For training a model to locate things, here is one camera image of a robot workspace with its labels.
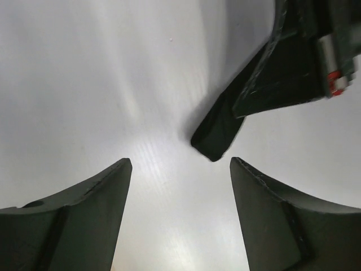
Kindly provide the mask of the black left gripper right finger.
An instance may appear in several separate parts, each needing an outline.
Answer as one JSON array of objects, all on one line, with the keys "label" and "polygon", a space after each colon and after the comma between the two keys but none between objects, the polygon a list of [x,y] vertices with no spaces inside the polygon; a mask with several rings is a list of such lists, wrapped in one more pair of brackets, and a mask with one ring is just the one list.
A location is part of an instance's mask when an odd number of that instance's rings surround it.
[{"label": "black left gripper right finger", "polygon": [[250,270],[359,270],[360,209],[292,188],[241,158],[232,188]]}]

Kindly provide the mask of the black tie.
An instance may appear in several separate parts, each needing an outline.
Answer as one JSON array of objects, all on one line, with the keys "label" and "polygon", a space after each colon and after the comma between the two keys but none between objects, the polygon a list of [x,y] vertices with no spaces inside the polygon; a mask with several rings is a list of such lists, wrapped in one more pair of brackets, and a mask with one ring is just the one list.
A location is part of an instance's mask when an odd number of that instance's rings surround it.
[{"label": "black tie", "polygon": [[231,147],[244,120],[234,117],[230,96],[222,93],[192,135],[191,146],[210,161],[218,161]]}]

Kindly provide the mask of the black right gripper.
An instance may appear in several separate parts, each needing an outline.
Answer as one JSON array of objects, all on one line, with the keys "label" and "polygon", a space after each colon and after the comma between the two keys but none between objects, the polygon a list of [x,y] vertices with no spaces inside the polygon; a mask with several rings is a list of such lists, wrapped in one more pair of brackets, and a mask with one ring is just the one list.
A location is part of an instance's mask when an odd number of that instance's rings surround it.
[{"label": "black right gripper", "polygon": [[360,1],[275,1],[260,53],[232,102],[236,118],[341,95],[357,71]]}]

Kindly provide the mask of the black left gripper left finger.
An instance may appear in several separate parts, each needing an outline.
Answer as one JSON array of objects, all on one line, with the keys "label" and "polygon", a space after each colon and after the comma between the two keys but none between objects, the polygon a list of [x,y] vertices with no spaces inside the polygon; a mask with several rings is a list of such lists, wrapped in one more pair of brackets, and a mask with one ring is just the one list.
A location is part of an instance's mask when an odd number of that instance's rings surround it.
[{"label": "black left gripper left finger", "polygon": [[1,209],[1,269],[110,270],[131,173],[123,158],[61,192]]}]

